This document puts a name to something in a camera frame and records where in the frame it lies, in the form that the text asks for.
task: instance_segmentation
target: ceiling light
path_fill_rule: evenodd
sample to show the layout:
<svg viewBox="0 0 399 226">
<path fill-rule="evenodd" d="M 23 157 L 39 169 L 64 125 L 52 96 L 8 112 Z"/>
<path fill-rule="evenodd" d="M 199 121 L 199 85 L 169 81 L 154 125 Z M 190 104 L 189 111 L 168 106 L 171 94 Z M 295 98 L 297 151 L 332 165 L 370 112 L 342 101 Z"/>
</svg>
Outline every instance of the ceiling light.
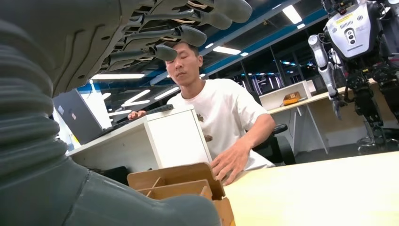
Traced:
<svg viewBox="0 0 399 226">
<path fill-rule="evenodd" d="M 125 110 L 125 111 L 120 111 L 120 112 L 112 112 L 112 113 L 109 113 L 108 116 L 114 116 L 114 115 L 119 115 L 119 114 L 127 114 L 127 113 L 130 113 L 130 112 L 132 112 L 132 110 Z"/>
<path fill-rule="evenodd" d="M 149 92 L 150 92 L 149 89 L 144 90 L 143 92 L 141 92 L 141 93 L 137 94 L 136 96 L 130 98 L 129 100 L 125 101 L 125 104 L 129 104 L 129 103 L 131 103 L 131 102 L 137 100 L 138 98 L 140 98 L 140 97 L 146 95 L 146 94 L 149 93 Z"/>
<path fill-rule="evenodd" d="M 104 93 L 104 94 L 103 94 L 103 100 L 105 100 L 105 99 L 108 98 L 109 96 L 111 96 L 111 93 Z"/>
<path fill-rule="evenodd" d="M 285 7 L 283 12 L 293 24 L 297 24 L 302 21 L 301 16 L 292 5 Z"/>
<path fill-rule="evenodd" d="M 214 48 L 213 51 L 219 52 L 219 53 L 227 53 L 227 54 L 231 54 L 231 55 L 237 55 L 241 52 L 240 50 L 226 48 L 226 47 L 222 47 L 222 46 L 218 46 L 218 47 Z"/>
<path fill-rule="evenodd" d="M 279 6 L 281 6 L 281 4 L 278 4 L 278 5 L 276 5 L 275 7 L 273 7 L 272 10 L 275 9 L 275 8 L 277 8 L 277 7 L 279 7 Z"/>
<path fill-rule="evenodd" d="M 205 46 L 205 48 L 209 48 L 211 46 L 213 46 L 213 43 L 210 43 L 209 45 Z"/>
<path fill-rule="evenodd" d="M 304 28 L 304 27 L 305 27 L 305 24 L 300 24 L 300 25 L 297 26 L 298 29 L 301 29 L 301 28 Z"/>
<path fill-rule="evenodd" d="M 134 105 L 144 105 L 144 104 L 148 104 L 149 102 L 150 102 L 149 100 L 143 100 L 143 101 L 125 103 L 125 104 L 122 104 L 122 107 L 128 107 L 128 106 L 134 106 Z"/>
<path fill-rule="evenodd" d="M 140 79 L 145 74 L 96 74 L 91 79 Z"/>
<path fill-rule="evenodd" d="M 167 95 L 172 94 L 172 93 L 174 93 L 175 91 L 178 91 L 178 90 L 179 90 L 179 87 L 174 87 L 173 89 L 170 89 L 170 90 L 164 92 L 163 94 L 157 96 L 155 99 L 159 100 L 159 99 L 164 98 Z"/>
</svg>

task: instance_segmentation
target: desk surface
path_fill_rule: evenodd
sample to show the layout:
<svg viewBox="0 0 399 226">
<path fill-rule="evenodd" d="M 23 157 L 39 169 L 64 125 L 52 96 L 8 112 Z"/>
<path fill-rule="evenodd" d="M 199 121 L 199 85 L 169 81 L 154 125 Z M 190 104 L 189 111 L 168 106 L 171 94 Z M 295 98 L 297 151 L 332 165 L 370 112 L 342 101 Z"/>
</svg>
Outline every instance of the desk surface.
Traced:
<svg viewBox="0 0 399 226">
<path fill-rule="evenodd" d="M 237 226 L 397 226 L 399 152 L 243 173 L 225 187 Z"/>
<path fill-rule="evenodd" d="M 369 79 L 368 82 L 370 82 L 371 85 L 377 83 L 376 81 L 374 81 L 374 79 Z M 337 90 L 338 90 L 338 93 L 343 93 L 343 92 L 345 92 L 345 87 L 338 88 Z M 301 102 L 298 102 L 298 103 L 295 103 L 295 104 L 292 104 L 292 105 L 271 109 L 271 110 L 268 110 L 268 112 L 270 114 L 275 114 L 275 113 L 278 113 L 278 112 L 289 110 L 289 109 L 294 108 L 294 107 L 299 107 L 299 106 L 303 106 L 305 104 L 309 104 L 309 103 L 312 103 L 312 102 L 315 102 L 315 101 L 319 101 L 319 100 L 322 100 L 322 99 L 325 99 L 325 98 L 328 98 L 328 92 L 315 95 L 315 96 L 313 96 L 313 97 L 311 97 L 311 98 L 309 98 L 307 100 L 304 100 L 304 101 L 301 101 Z"/>
</svg>

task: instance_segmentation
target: man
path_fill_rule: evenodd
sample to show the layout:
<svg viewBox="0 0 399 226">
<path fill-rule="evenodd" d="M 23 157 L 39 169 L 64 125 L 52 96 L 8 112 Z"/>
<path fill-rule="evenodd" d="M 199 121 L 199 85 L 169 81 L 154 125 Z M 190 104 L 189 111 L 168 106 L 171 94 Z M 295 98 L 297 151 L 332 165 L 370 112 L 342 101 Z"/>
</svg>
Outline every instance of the man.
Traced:
<svg viewBox="0 0 399 226">
<path fill-rule="evenodd" d="M 203 58 L 196 47 L 180 42 L 173 48 L 177 57 L 166 62 L 166 69 L 181 93 L 168 104 L 194 106 L 213 159 L 211 167 L 216 179 L 227 177 L 223 185 L 228 185 L 242 170 L 274 166 L 252 151 L 270 136 L 275 126 L 273 118 L 233 80 L 202 80 L 199 68 Z M 135 119 L 144 115 L 144 111 L 139 111 L 128 117 Z"/>
</svg>

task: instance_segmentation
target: black chair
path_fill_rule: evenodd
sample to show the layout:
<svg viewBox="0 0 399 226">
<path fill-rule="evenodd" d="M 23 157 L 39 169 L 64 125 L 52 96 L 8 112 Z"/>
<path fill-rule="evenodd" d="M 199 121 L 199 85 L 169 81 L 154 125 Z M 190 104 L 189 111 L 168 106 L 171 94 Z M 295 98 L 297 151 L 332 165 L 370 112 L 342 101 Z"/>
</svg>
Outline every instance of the black chair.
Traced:
<svg viewBox="0 0 399 226">
<path fill-rule="evenodd" d="M 262 105 L 261 100 L 256 92 L 252 91 L 249 93 L 254 97 L 258 104 Z M 295 156 L 288 140 L 284 136 L 275 136 L 276 134 L 282 133 L 287 129 L 288 126 L 286 124 L 276 125 L 270 137 L 265 142 L 253 148 L 253 150 L 273 163 L 283 162 L 286 165 L 296 164 Z"/>
</svg>

